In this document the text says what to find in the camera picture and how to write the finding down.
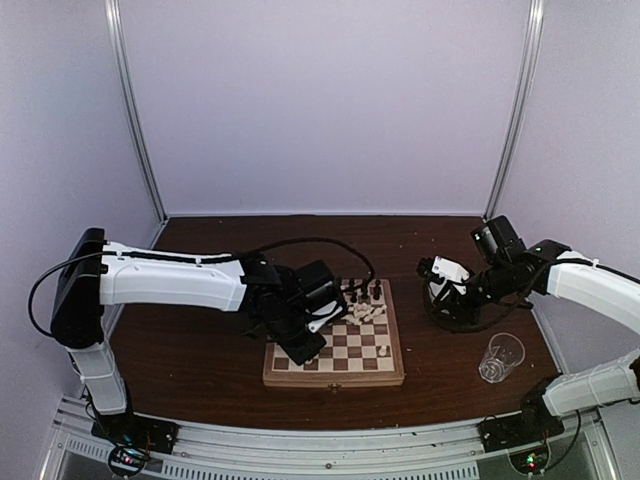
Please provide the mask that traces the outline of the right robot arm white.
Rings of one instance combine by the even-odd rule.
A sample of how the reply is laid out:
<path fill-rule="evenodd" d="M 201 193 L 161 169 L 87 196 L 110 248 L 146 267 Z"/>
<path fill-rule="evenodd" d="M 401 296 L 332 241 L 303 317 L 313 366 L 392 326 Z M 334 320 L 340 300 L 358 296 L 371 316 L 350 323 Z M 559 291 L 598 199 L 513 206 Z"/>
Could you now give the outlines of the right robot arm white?
<path fill-rule="evenodd" d="M 527 246 L 498 216 L 471 233 L 486 267 L 473 272 L 443 256 L 423 258 L 426 314 L 457 334 L 502 323 L 539 295 L 533 308 L 547 322 L 570 370 L 545 380 L 523 399 L 513 419 L 519 440 L 535 440 L 574 411 L 639 400 L 639 280 L 551 239 Z"/>

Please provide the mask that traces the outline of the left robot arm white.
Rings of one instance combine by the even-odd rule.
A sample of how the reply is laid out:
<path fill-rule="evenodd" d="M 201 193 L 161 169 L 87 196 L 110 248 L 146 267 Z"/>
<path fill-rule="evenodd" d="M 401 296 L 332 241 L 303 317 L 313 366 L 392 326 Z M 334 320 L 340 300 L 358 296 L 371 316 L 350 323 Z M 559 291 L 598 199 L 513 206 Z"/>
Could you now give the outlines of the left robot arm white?
<path fill-rule="evenodd" d="M 325 346 L 321 328 L 346 314 L 345 295 L 351 290 L 322 260 L 294 269 L 266 255 L 309 241 L 299 237 L 248 251 L 196 255 L 130 247 L 107 240 L 102 228 L 89 228 L 66 261 L 33 283 L 27 314 L 34 314 L 40 285 L 57 275 L 50 325 L 34 328 L 66 349 L 106 429 L 121 443 L 133 444 L 143 436 L 144 424 L 132 413 L 103 331 L 105 307 L 158 304 L 242 312 L 302 365 Z"/>

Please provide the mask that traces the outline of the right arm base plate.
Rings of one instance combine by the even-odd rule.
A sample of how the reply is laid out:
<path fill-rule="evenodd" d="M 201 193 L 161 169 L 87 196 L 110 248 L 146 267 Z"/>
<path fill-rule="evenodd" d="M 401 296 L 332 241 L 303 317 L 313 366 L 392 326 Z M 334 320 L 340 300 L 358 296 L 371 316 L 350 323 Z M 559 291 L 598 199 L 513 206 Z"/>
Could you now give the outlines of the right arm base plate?
<path fill-rule="evenodd" d="M 521 415 L 492 417 L 478 424 L 480 439 L 486 453 L 515 449 L 562 434 L 563 422 L 551 419 L 542 424 L 526 422 Z"/>

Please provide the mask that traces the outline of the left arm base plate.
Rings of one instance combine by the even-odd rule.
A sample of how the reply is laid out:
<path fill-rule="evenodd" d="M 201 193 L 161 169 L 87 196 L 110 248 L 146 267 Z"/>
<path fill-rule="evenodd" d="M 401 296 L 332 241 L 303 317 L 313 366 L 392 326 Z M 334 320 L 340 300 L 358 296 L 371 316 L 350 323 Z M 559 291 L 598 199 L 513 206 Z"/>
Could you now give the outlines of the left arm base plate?
<path fill-rule="evenodd" d="M 145 452 L 171 454 L 177 440 L 179 426 L 126 411 L 116 415 L 93 414 L 91 433 L 114 444 L 133 447 Z"/>

